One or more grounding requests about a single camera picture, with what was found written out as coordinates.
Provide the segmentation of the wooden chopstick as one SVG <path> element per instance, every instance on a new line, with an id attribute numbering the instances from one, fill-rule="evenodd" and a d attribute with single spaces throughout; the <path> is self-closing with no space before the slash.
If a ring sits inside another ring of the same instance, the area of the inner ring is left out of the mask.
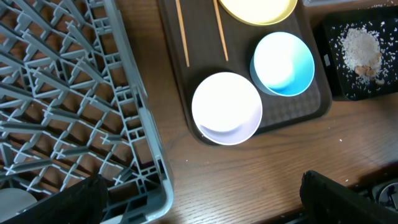
<path id="1" fill-rule="evenodd" d="M 223 48 L 224 57 L 225 57 L 225 60 L 228 62 L 229 61 L 228 50 L 226 48 L 226 42 L 225 42 L 225 39 L 224 39 L 224 32 L 223 32 L 223 26 L 222 26 L 222 23 L 221 23 L 221 17 L 220 17 L 220 11 L 219 11 L 219 7 L 218 7 L 218 1 L 217 0 L 213 0 L 213 5 L 214 5 L 214 9 L 215 9 L 216 21 L 217 21 L 217 25 L 218 25 L 218 30 L 219 30 L 221 45 L 222 45 L 222 48 Z"/>
<path id="2" fill-rule="evenodd" d="M 180 28 L 180 35 L 181 35 L 181 40 L 182 40 L 182 45 L 183 45 L 185 62 L 186 62 L 187 67 L 189 67 L 190 61 L 189 61 L 189 54 L 188 54 L 188 49 L 187 49 L 187 40 L 186 40 L 186 36 L 185 36 L 185 27 L 184 27 L 184 23 L 183 23 L 183 16 L 182 16 L 180 0 L 175 0 L 175 4 L 176 4 L 176 9 L 177 9 L 178 24 L 179 24 L 179 28 Z"/>

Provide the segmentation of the white pink bowl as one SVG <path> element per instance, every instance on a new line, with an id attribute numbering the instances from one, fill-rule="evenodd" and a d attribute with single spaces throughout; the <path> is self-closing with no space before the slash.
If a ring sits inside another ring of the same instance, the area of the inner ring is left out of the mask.
<path id="1" fill-rule="evenodd" d="M 255 86 L 232 72 L 210 75 L 198 85 L 192 98 L 192 116 L 199 132 L 224 146 L 251 138 L 261 123 L 262 112 Z"/>

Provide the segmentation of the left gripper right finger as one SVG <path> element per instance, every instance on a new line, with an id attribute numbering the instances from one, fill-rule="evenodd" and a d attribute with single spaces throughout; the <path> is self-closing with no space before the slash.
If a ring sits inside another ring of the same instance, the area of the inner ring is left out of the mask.
<path id="1" fill-rule="evenodd" d="M 302 176 L 300 198 L 311 224 L 395 224 L 397 213 L 309 170 Z"/>

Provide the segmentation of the light blue bowl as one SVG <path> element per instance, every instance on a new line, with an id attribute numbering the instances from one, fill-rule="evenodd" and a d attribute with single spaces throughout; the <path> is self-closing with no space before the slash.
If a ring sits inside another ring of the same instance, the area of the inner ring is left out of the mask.
<path id="1" fill-rule="evenodd" d="M 307 44 L 288 32 L 273 32 L 257 44 L 249 66 L 254 84 L 272 96 L 305 92 L 315 77 L 315 59 Z"/>

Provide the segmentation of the yellow plate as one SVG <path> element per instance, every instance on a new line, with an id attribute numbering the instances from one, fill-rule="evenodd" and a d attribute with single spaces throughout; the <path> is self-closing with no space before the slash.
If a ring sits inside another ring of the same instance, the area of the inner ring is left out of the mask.
<path id="1" fill-rule="evenodd" d="M 252 26 L 269 26 L 288 18 L 297 0 L 219 0 L 235 19 Z"/>

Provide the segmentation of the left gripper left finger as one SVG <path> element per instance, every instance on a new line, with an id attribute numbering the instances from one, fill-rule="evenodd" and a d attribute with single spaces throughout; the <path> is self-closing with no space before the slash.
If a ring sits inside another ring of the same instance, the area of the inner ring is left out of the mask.
<path id="1" fill-rule="evenodd" d="M 79 183 L 46 198 L 26 211 L 5 220 L 5 224 L 62 224 L 102 221 L 108 201 L 104 178 L 92 175 Z"/>

